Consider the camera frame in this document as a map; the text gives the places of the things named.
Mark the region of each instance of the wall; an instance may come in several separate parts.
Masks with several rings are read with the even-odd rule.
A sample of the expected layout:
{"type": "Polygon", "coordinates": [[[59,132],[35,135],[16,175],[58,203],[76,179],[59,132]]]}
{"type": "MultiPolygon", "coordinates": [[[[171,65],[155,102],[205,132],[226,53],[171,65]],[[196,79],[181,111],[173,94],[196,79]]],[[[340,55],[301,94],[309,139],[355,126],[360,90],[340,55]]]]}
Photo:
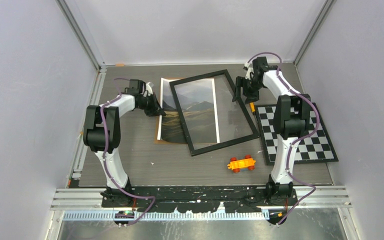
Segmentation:
{"type": "Polygon", "coordinates": [[[0,239],[43,239],[95,76],[54,0],[0,0],[0,239]]]}
{"type": "Polygon", "coordinates": [[[67,0],[107,65],[292,62],[323,0],[67,0]]]}
{"type": "Polygon", "coordinates": [[[384,1],[337,1],[298,66],[362,239],[384,239],[384,1]]]}

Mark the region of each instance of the gray wooden tabletop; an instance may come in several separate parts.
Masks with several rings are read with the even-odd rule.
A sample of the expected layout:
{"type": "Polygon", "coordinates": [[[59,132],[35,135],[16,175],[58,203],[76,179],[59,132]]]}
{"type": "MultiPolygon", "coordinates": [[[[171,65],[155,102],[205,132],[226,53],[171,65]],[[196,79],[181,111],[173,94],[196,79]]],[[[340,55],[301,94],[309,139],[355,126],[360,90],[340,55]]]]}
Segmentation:
{"type": "MultiPolygon", "coordinates": [[[[161,78],[187,78],[227,69],[233,81],[244,76],[242,64],[203,65],[160,65],[109,67],[106,72],[99,103],[117,95],[113,80],[116,77],[139,79],[154,84],[154,91],[160,96],[161,78]]],[[[284,77],[297,90],[302,91],[298,74],[293,64],[281,66],[284,77]]],[[[124,88],[127,81],[117,81],[124,88]]],[[[276,99],[267,89],[260,90],[260,100],[255,104],[275,104],[276,99]]],[[[218,101],[217,106],[228,107],[231,101],[218,101]]],[[[120,118],[120,158],[133,186],[167,185],[263,185],[267,182],[273,166],[264,162],[259,138],[227,148],[191,157],[186,144],[155,144],[156,117],[147,117],[143,110],[135,109],[120,118]],[[227,169],[231,157],[242,158],[250,154],[255,160],[255,170],[232,173],[227,169]]],[[[332,180],[325,163],[296,164],[293,173],[301,180],[326,185],[332,180]]],[[[98,158],[88,150],[80,177],[80,186],[105,186],[106,179],[98,158]]]]}

